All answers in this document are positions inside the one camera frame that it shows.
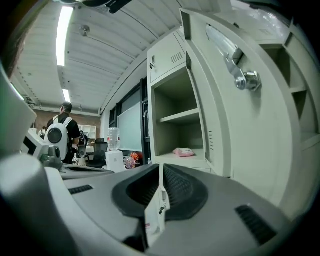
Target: ceiling light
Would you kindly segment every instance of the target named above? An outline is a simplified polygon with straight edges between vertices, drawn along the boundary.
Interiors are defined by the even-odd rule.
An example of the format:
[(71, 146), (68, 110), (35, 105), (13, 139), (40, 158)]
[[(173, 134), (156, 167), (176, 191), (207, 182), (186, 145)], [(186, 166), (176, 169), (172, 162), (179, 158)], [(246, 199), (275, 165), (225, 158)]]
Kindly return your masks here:
[(65, 66), (67, 32), (73, 11), (72, 7), (62, 7), (56, 33), (56, 63), (62, 67)]
[(70, 100), (70, 96), (69, 96), (69, 90), (67, 89), (62, 89), (63, 91), (63, 95), (64, 95), (64, 100), (66, 102), (70, 102), (71, 103), (71, 100)]
[(24, 100), (25, 100), (24, 97), (21, 96), (21, 94), (17, 91), (17, 89), (15, 88), (15, 86), (14, 86), (12, 83), (10, 83), (10, 86), (11, 86), (11, 88), (14, 90), (15, 94), (18, 95), (19, 98), (24, 101)]

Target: open locker door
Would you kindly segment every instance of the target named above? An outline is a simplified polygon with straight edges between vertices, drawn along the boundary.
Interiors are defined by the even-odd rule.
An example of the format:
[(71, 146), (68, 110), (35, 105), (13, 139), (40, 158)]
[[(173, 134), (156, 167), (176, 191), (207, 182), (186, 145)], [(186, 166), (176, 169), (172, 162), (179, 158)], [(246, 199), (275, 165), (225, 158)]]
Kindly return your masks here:
[(301, 135), (288, 84), (260, 46), (271, 40), (212, 13), (181, 9), (181, 16), (207, 160), (216, 174), (229, 169), (232, 179), (279, 206), (291, 172), (300, 169)]

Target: brick wall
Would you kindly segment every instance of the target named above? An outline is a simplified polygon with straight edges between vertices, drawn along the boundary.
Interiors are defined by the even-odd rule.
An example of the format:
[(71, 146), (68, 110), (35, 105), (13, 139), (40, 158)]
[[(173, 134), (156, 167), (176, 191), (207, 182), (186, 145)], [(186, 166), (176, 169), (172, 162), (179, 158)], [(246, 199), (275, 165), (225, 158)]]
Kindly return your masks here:
[[(37, 133), (42, 129), (42, 127), (47, 127), (49, 120), (56, 115), (59, 115), (57, 112), (48, 112), (42, 110), (33, 110), (36, 113), (35, 126)], [(101, 118), (89, 115), (80, 115), (80, 114), (70, 114), (70, 117), (75, 120), (78, 125), (85, 126), (96, 126), (96, 137), (100, 137), (100, 128), (101, 128)]]

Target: plastic water bottle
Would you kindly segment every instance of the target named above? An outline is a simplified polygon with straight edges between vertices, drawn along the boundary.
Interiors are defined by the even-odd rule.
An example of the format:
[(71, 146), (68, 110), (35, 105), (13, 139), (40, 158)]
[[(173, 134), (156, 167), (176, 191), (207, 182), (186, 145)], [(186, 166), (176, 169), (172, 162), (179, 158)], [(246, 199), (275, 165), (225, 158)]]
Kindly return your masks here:
[(107, 137), (109, 150), (120, 149), (120, 130), (119, 128), (109, 128)]

